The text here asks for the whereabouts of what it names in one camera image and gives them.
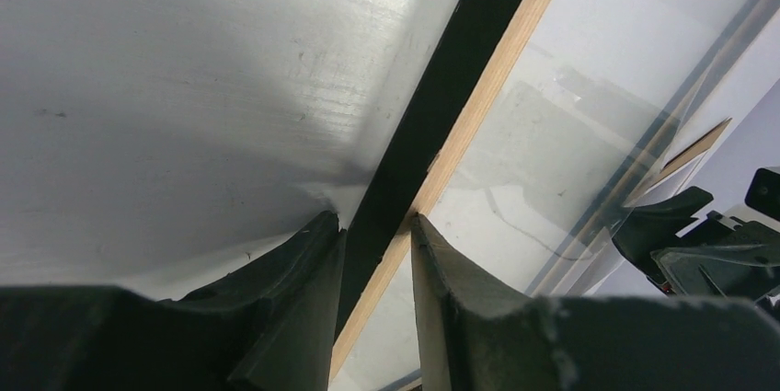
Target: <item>transparent plastic sheet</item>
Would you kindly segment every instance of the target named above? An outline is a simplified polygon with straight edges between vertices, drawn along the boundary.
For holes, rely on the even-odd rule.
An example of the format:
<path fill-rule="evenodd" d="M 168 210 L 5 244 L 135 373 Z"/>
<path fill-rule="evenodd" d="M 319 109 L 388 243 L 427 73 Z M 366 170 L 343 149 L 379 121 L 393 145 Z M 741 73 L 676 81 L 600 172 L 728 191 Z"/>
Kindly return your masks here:
<path fill-rule="evenodd" d="M 554 0 L 431 219 L 512 287 L 567 293 L 614 249 L 631 206 L 680 152 L 674 138 L 776 10 Z"/>
<path fill-rule="evenodd" d="M 556 252 L 564 264 L 566 261 L 574 264 L 563 273 L 558 273 L 558 279 L 556 273 L 546 273 L 546 279 L 538 285 L 532 285 L 528 293 L 587 293 L 589 287 L 592 288 L 617 269 L 622 258 L 611 245 L 612 236 L 620 230 L 635 206 L 660 201 L 649 201 L 645 195 L 665 180 L 661 177 L 664 167 L 677 154 L 684 152 L 686 146 L 693 145 L 683 144 L 682 150 L 675 150 L 671 154 L 674 139 L 717 89 L 728 71 L 736 66 L 741 55 L 778 7 L 780 0 L 749 0 L 746 3 L 699 63 L 698 68 L 703 71 L 694 70 L 689 75 L 686 81 L 690 83 L 683 83 L 678 90 L 680 97 L 672 98 L 667 108 L 648 128 L 643 138 L 647 140 L 644 148 L 637 148 L 626 158 L 620 169 L 623 171 L 616 172 L 610 184 L 596 198 L 588 222 L 581 228 L 575 227 L 568 237 L 571 239 L 570 244 L 563 251 L 559 248 Z M 677 192 L 670 192 L 668 197 Z"/>

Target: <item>white surface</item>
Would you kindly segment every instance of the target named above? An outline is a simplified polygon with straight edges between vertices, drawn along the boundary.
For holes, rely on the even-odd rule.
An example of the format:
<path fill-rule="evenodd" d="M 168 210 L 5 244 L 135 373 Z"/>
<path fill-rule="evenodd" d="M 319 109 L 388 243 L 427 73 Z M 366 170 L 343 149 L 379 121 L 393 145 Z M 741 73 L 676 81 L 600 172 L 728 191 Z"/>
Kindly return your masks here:
<path fill-rule="evenodd" d="M 0 283 L 179 294 L 348 223 L 456 1 L 0 0 Z"/>
<path fill-rule="evenodd" d="M 629 264 L 625 259 L 612 274 L 588 292 L 594 296 L 663 296 L 644 273 Z"/>
<path fill-rule="evenodd" d="M 691 179 L 691 185 L 715 197 L 707 210 L 724 212 L 743 202 L 759 167 L 780 166 L 779 120 L 780 82 L 777 82 Z"/>
<path fill-rule="evenodd" d="M 745 1 L 553 0 L 431 221 L 524 291 Z M 409 307 L 400 273 L 378 310 Z M 348 364 L 409 374 L 389 360 L 417 360 L 413 334 L 413 316 L 377 311 Z"/>
<path fill-rule="evenodd" d="M 683 189 L 685 181 L 696 171 L 698 164 L 702 161 L 703 157 L 704 154 L 697 156 L 687 165 L 682 166 L 676 172 L 666 177 L 650 191 L 641 196 L 635 205 L 648 205 L 666 201 L 677 194 Z M 609 236 L 600 236 L 600 239 L 606 241 L 609 239 Z M 566 276 L 564 276 L 561 282 L 559 282 L 550 293 L 579 295 L 591 292 L 594 287 L 601 285 L 605 279 L 612 278 L 613 276 L 619 277 L 620 273 L 626 272 L 626 269 L 621 268 L 623 265 L 625 265 L 625 259 L 617 251 L 617 248 L 612 245 L 604 246 L 601 251 L 593 255 L 592 258 L 581 259 L 575 262 Z M 647 288 L 638 286 L 641 285 L 641 283 L 637 281 L 637 276 L 634 274 L 626 274 L 625 284 L 626 286 L 623 295 L 630 295 L 632 293 L 644 294 L 648 290 Z M 606 291 L 611 293 L 613 289 L 607 287 Z"/>
<path fill-rule="evenodd" d="M 778 79 L 780 79 L 780 73 L 778 73 L 776 68 L 768 67 L 769 64 L 777 62 L 780 62 L 780 14 L 775 14 L 767 23 L 756 40 L 753 41 L 753 44 L 739 59 L 736 64 L 738 67 L 732 68 L 724 77 L 720 86 L 713 91 L 709 99 L 713 104 L 708 104 L 706 110 L 699 111 L 701 113 L 696 112 L 690 120 L 690 125 L 692 126 L 709 125 L 714 127 L 725 118 L 732 118 L 732 122 L 712 145 L 712 150 L 719 150 L 721 145 L 728 141 L 731 134 L 738 129 L 738 126 L 742 126 L 743 121 L 748 126 L 770 126 L 776 124 L 774 114 L 768 110 L 776 109 L 778 105 L 774 102 L 775 98 L 764 98 L 764 96 L 767 93 L 776 94 L 780 92 L 777 90 L 776 84 Z M 764 105 L 765 109 L 754 110 L 753 108 L 758 108 L 758 105 Z M 752 121 L 748 121 L 746 118 L 748 114 L 751 114 Z M 758 134 L 761 128 L 753 129 L 754 132 L 745 132 L 741 136 L 743 140 L 747 141 L 746 144 L 741 145 L 745 146 L 747 151 L 750 151 L 746 153 L 755 156 L 762 149 L 758 143 L 755 143 L 753 140 L 747 140 L 747 138 L 756 136 L 756 141 L 761 141 L 762 145 L 769 145 L 772 143 L 772 140 L 770 139 L 771 136 Z M 683 128 L 680 134 L 684 133 L 684 140 L 680 141 L 680 143 L 691 141 L 692 135 L 700 130 L 701 128 L 695 127 L 691 129 Z M 734 150 L 734 146 L 732 145 L 728 150 Z M 715 156 L 716 154 L 706 155 L 700 166 L 706 166 L 709 160 Z M 765 156 L 774 159 L 771 154 Z M 721 162 L 718 165 L 708 168 L 722 168 L 726 164 L 726 159 L 719 158 Z"/>

